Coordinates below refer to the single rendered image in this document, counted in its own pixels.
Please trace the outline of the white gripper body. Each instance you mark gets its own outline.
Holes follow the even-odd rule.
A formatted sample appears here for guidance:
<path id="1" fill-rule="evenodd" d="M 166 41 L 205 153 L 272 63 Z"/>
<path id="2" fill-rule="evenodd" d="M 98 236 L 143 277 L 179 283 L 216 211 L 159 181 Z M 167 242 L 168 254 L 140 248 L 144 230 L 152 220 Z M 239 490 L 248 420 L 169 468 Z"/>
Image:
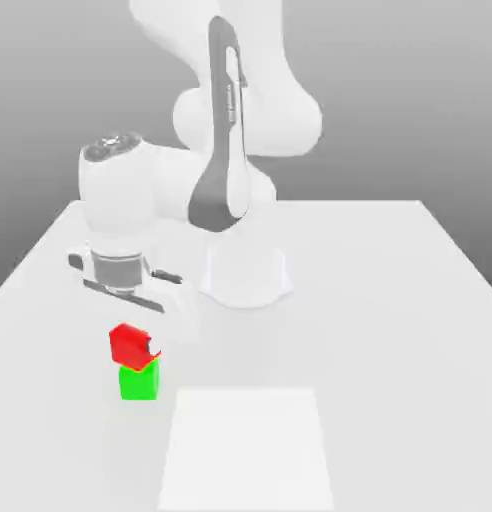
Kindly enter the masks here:
<path id="1" fill-rule="evenodd" d="M 146 277 L 128 294 L 110 292 L 87 278 L 82 283 L 89 304 L 104 315 L 109 325 L 128 323 L 168 343 L 194 343 L 199 339 L 195 290 L 187 279 L 174 282 Z"/>

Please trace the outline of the small red cube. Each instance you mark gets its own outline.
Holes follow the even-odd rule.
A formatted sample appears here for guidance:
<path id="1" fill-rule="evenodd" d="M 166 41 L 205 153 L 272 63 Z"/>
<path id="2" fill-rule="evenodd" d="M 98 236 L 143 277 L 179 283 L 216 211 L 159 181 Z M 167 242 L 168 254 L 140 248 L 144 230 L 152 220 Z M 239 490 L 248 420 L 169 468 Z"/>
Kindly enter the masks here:
<path id="1" fill-rule="evenodd" d="M 121 323 L 109 332 L 111 358 L 115 363 L 141 372 L 158 359 L 162 352 L 150 352 L 151 336 L 148 332 L 127 323 Z"/>

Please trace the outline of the small green cube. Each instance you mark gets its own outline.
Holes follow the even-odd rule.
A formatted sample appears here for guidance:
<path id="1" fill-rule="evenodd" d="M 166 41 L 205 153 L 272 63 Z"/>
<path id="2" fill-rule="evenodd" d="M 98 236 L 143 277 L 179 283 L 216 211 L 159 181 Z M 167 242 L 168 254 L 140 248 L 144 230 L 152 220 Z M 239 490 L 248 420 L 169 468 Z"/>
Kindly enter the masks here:
<path id="1" fill-rule="evenodd" d="M 160 383 L 160 365 L 153 359 L 142 370 L 126 366 L 119 369 L 119 387 L 122 400 L 156 400 Z"/>

